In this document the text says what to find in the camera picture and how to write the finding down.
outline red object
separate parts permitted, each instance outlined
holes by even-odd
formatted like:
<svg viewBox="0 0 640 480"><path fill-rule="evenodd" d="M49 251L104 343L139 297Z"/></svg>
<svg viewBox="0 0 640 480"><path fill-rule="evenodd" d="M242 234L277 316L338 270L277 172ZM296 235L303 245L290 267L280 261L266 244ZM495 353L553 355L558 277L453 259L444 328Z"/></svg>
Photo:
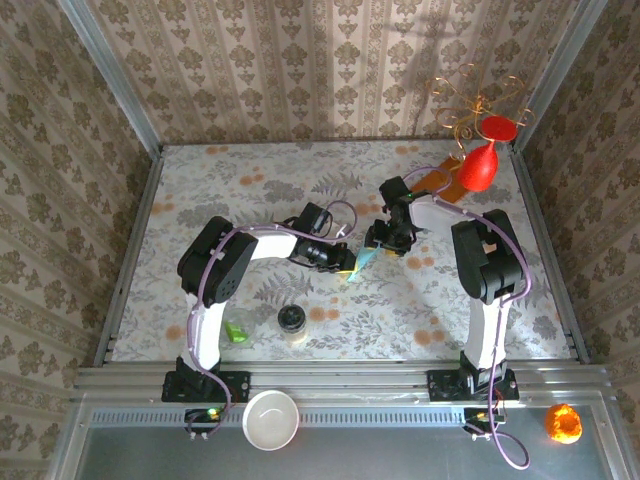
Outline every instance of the red object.
<svg viewBox="0 0 640 480"><path fill-rule="evenodd" d="M489 142L467 155L458 170L458 181L467 190L482 192L489 188L497 171L498 154L495 142Z"/></svg>
<svg viewBox="0 0 640 480"><path fill-rule="evenodd" d="M482 121L485 137L496 142L510 142L518 135L518 127L511 120L500 115L487 117Z"/></svg>

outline floral tablecloth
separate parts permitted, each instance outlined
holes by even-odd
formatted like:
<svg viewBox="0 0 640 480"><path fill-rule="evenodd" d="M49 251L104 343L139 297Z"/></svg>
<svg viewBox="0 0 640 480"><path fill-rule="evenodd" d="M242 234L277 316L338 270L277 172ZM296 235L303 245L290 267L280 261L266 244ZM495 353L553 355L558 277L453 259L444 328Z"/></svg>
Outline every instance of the floral tablecloth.
<svg viewBox="0 0 640 480"><path fill-rule="evenodd" d="M164 168L113 361L173 360L185 342L188 307L176 273L178 260L214 215L235 225L282 221L311 201L353 203L360 216L348 240L357 253L380 210L380 184L423 165L438 165L448 141L377 141L164 149ZM491 188L461 205L476 212L505 210L532 268L532 293L511 309L509 358L570 357L513 167L501 153ZM335 221L351 221L347 209ZM290 347L276 320L285 304L302 306L309 337ZM225 360L457 359L466 341L469 298L456 275L451 239L421 234L410 254L379 253L353 282L312 272L287 260L252 262L228 309L250 330L233 345L224 332Z"/></svg>

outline jar lid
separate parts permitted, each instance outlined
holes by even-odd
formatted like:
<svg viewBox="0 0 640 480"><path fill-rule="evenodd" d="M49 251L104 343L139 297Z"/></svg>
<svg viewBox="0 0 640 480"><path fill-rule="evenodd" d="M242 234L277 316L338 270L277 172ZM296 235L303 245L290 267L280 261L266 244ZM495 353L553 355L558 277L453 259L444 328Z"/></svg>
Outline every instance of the jar lid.
<svg viewBox="0 0 640 480"><path fill-rule="evenodd" d="M304 328L306 316L302 307L287 305L278 312L278 325L286 333L298 333Z"/></svg>

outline white bowl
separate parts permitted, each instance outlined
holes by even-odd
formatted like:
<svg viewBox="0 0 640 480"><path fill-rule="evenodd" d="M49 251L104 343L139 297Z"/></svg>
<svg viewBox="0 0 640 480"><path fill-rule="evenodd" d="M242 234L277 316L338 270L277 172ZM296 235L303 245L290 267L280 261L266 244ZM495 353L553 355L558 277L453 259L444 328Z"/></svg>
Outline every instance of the white bowl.
<svg viewBox="0 0 640 480"><path fill-rule="evenodd" d="M242 415L242 430L249 443L267 452L291 441L298 430L300 415L291 397L267 390L253 397Z"/></svg>

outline patterned wallpaper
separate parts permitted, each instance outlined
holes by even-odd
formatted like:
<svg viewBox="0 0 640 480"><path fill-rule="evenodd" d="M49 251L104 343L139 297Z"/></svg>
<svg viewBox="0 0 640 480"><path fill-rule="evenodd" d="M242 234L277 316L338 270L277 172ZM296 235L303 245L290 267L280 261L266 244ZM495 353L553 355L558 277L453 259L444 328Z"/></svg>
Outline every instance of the patterned wallpaper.
<svg viewBox="0 0 640 480"><path fill-rule="evenodd" d="M455 98L425 80L473 62L488 95L531 92L577 0L88 3L161 143L190 144L442 136Z"/></svg>
<svg viewBox="0 0 640 480"><path fill-rule="evenodd" d="M640 452L640 2L609 1L540 125L525 158Z"/></svg>
<svg viewBox="0 0 640 480"><path fill-rule="evenodd" d="M0 1L0 478L44 478L148 168L56 3Z"/></svg>

